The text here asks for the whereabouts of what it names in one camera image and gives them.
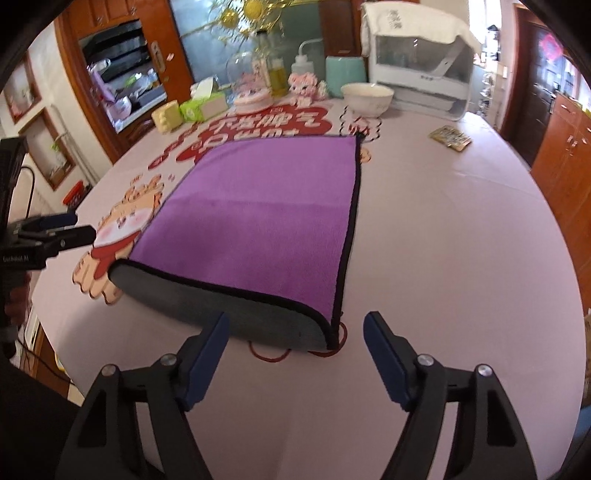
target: bolt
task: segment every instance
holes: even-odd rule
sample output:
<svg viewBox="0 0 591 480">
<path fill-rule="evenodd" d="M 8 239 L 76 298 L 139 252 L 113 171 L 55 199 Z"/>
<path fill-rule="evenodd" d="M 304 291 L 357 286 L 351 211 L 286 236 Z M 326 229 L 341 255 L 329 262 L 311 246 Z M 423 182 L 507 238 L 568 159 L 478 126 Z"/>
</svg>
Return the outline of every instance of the bolt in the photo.
<svg viewBox="0 0 591 480">
<path fill-rule="evenodd" d="M 492 368 L 488 365 L 478 365 L 478 373 L 483 377 L 490 377 L 492 375 Z"/>
<path fill-rule="evenodd" d="M 160 357 L 160 363 L 165 367 L 171 367 L 177 362 L 177 356 L 174 353 L 167 353 Z"/>
<path fill-rule="evenodd" d="M 426 353 L 419 355 L 417 357 L 417 361 L 419 365 L 422 365 L 424 367 L 430 367 L 435 363 L 435 359 L 431 355 L 427 355 Z"/>
<path fill-rule="evenodd" d="M 116 366 L 114 366 L 112 364 L 108 364 L 102 368 L 100 373 L 103 375 L 103 377 L 111 377 L 112 375 L 115 374 L 116 371 L 117 371 Z"/>
</svg>

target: pink tablecloth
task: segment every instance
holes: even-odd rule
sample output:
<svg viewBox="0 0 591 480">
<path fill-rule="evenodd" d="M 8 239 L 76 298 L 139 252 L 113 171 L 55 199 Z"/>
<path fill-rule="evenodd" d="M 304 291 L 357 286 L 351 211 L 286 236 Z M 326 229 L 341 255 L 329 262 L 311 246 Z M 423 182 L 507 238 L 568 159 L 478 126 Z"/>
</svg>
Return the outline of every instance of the pink tablecloth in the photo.
<svg viewBox="0 0 591 480">
<path fill-rule="evenodd" d="M 539 477 L 558 470 L 583 390 L 581 302 L 558 226 L 511 149 L 471 114 L 459 128 L 474 143 L 458 154 L 427 138 L 446 123 L 437 118 L 388 112 L 382 121 L 366 121 L 339 101 L 267 113 L 228 116 L 194 132 L 151 132 L 80 207 L 81 223 L 99 226 L 105 218 L 95 248 L 50 261 L 34 303 L 82 393 L 102 365 L 148 365 L 196 333 L 119 298 L 103 274 L 129 252 L 135 232 L 195 159 L 232 138 L 336 134 L 353 126 L 368 133 L 365 159 L 371 160 L 362 166 L 343 348 L 325 358 L 231 339 L 204 402 L 188 415 L 213 477 L 380 478 L 405 414 L 389 401 L 363 342 L 370 310 L 447 366 L 492 365 Z M 121 225 L 131 209 L 141 214 Z M 140 414 L 145 450 L 156 460 L 145 409 Z M 453 423 L 446 415 L 431 478 L 443 475 Z"/>
</svg>

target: white appliance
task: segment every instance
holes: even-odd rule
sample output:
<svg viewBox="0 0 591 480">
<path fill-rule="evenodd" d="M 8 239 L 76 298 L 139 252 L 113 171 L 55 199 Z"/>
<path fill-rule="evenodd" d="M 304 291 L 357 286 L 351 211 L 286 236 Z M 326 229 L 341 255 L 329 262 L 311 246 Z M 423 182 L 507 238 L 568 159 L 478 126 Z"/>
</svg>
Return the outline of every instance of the white appliance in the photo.
<svg viewBox="0 0 591 480">
<path fill-rule="evenodd" d="M 470 100 L 481 44 L 468 25 L 436 8 L 366 2 L 361 42 L 369 81 L 394 90 L 394 108 L 459 120 Z"/>
</svg>

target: bottle of yellow liquid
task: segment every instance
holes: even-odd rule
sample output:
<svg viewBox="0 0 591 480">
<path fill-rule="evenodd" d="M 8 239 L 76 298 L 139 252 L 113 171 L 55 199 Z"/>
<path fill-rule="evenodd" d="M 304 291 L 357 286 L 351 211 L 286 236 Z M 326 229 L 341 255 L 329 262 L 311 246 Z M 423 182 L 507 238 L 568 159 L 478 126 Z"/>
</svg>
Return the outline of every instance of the bottle of yellow liquid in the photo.
<svg viewBox="0 0 591 480">
<path fill-rule="evenodd" d="M 274 97 L 282 97 L 289 91 L 287 84 L 287 72 L 283 64 L 283 59 L 278 56 L 271 48 L 269 37 L 266 30 L 256 32 L 256 50 L 255 60 L 257 69 L 263 77 L 267 86 L 271 89 Z"/>
</svg>

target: white bowl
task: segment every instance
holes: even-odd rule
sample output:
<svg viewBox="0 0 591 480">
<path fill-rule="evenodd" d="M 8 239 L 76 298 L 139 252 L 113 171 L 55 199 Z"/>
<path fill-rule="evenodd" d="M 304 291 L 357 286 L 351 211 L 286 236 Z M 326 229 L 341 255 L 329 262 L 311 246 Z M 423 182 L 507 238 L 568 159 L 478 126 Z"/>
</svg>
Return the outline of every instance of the white bowl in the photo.
<svg viewBox="0 0 591 480">
<path fill-rule="evenodd" d="M 351 109 L 370 118 L 376 118 L 388 110 L 394 97 L 394 90 L 377 83 L 348 83 L 340 91 Z"/>
</svg>

